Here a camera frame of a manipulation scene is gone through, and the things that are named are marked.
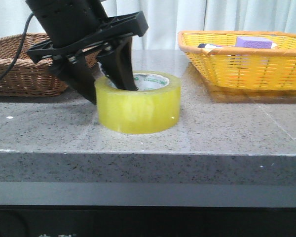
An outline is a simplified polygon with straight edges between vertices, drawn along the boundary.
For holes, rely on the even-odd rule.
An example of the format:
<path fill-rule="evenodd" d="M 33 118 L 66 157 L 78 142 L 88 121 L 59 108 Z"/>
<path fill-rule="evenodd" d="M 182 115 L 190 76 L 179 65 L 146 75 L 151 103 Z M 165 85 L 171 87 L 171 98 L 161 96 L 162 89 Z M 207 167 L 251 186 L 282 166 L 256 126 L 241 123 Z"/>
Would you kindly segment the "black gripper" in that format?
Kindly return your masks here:
<path fill-rule="evenodd" d="M 142 37 L 148 30 L 142 11 L 108 17 L 100 0 L 26 3 L 49 36 L 49 40 L 27 51 L 34 63 L 52 57 L 49 72 L 96 105 L 95 79 L 85 58 L 70 54 L 105 43 L 97 55 L 101 72 L 118 89 L 138 90 L 133 78 L 131 37 Z"/>

